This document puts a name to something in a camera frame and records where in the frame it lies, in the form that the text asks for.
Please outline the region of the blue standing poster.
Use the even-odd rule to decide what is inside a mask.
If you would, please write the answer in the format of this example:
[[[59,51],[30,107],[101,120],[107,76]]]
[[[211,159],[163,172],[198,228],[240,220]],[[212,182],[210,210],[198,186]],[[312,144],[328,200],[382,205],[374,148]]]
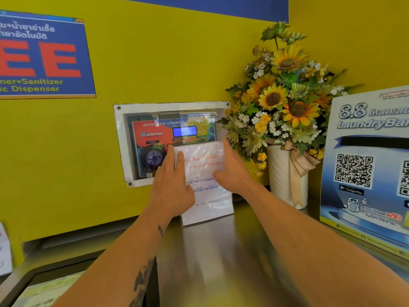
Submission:
[[[320,221],[409,260],[409,85],[333,99]]]

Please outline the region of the person's left forearm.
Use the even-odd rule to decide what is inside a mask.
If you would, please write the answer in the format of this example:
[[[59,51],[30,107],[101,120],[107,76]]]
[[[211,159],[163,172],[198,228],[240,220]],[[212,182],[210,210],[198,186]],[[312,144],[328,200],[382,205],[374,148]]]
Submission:
[[[147,208],[51,307],[141,307],[172,218],[169,211]]]

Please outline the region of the person's right hand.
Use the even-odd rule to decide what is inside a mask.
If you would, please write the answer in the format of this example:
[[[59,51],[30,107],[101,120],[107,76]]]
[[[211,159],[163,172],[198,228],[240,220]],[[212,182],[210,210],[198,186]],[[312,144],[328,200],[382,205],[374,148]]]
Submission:
[[[252,194],[258,183],[253,180],[238,153],[232,149],[226,138],[222,139],[224,149],[224,168],[229,177],[229,188],[224,188],[243,197]]]

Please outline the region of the white card with dots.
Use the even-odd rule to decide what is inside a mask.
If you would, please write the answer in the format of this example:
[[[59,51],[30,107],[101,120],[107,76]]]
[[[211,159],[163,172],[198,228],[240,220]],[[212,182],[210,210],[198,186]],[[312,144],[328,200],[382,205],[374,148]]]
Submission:
[[[0,222],[0,277],[13,272],[12,249],[8,234]]]

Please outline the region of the yellow white paper sheet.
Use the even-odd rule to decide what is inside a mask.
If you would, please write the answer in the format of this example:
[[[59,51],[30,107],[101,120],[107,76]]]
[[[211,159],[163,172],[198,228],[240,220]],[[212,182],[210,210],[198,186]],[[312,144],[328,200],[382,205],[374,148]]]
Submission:
[[[84,273],[84,271],[28,286],[11,307],[50,307]]]

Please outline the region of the person's left hand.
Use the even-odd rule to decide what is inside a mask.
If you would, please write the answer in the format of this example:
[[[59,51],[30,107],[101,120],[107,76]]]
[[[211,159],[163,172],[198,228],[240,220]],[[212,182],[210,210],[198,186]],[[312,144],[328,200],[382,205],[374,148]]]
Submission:
[[[175,151],[175,174],[172,177],[164,177],[164,162],[158,167],[148,207],[152,208],[161,220],[170,221],[189,210],[195,201],[193,189],[186,183],[184,154]]]

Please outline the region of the white paper notice stand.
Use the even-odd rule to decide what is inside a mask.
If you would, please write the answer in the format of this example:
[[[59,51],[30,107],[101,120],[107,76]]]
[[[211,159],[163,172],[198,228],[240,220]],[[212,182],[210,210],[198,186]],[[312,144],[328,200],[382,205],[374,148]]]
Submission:
[[[215,180],[213,173],[224,170],[224,148],[222,141],[176,146],[182,152],[186,185],[193,189],[195,204],[181,215],[183,226],[206,222],[233,214],[232,193]]]

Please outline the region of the artificial sunflower bouquet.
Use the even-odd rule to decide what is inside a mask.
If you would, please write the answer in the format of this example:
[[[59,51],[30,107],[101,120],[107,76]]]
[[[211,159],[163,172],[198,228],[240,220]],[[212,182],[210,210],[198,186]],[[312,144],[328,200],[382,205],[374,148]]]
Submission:
[[[226,89],[231,104],[218,121],[239,156],[254,164],[255,176],[266,170],[268,145],[290,144],[323,160],[332,100],[353,88],[336,83],[346,70],[334,73],[328,64],[310,61],[295,44],[306,35],[288,28],[279,21],[262,31],[261,41],[274,41],[275,48],[253,48],[246,79]]]

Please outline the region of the white ribbed vase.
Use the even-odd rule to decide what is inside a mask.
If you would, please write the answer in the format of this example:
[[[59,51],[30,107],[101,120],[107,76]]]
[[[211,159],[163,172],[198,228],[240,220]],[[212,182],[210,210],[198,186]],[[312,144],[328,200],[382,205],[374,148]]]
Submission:
[[[268,145],[268,170],[271,193],[279,199],[294,206],[290,184],[290,152],[282,150],[278,145]],[[301,193],[304,206],[294,206],[298,210],[306,208],[308,203],[308,174],[301,178]]]

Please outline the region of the dark machine lid frame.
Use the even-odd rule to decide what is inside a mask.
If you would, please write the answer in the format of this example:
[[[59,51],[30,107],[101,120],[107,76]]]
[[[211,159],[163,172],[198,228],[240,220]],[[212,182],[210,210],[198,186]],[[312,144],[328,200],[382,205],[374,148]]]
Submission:
[[[105,251],[106,247],[66,249],[62,246],[37,250],[28,255],[0,284],[0,307],[12,307],[29,289],[45,283],[74,281]]]

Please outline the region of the blue wall sign red letters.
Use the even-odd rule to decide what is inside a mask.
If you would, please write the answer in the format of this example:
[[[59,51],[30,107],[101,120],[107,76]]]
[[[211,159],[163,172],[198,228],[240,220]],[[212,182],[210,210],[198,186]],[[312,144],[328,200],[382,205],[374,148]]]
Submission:
[[[0,100],[95,97],[83,19],[0,10]]]

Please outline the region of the beige ribbon bow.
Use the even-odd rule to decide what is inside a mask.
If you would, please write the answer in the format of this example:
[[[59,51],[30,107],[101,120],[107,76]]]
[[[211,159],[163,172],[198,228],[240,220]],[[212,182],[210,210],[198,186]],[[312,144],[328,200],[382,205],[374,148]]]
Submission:
[[[303,196],[301,193],[301,178],[315,169],[320,163],[313,156],[306,152],[301,153],[291,141],[287,141],[284,145],[274,144],[273,139],[267,139],[268,145],[278,145],[282,150],[290,152],[290,184],[291,195],[294,206],[297,204],[304,206]]]

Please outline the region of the red blue chemical dispenser unit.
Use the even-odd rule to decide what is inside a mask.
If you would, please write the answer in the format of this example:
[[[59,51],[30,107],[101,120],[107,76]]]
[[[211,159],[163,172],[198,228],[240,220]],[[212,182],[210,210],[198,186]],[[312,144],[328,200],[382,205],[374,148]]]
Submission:
[[[130,122],[138,178],[153,177],[169,145],[180,146],[216,140],[215,112],[148,115]]]

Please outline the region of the person's right forearm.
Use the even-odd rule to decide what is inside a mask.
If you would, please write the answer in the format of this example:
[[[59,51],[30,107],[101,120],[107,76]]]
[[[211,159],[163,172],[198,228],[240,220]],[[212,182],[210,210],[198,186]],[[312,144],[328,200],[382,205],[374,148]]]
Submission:
[[[409,307],[409,284],[379,260],[258,183],[239,190],[311,307]]]

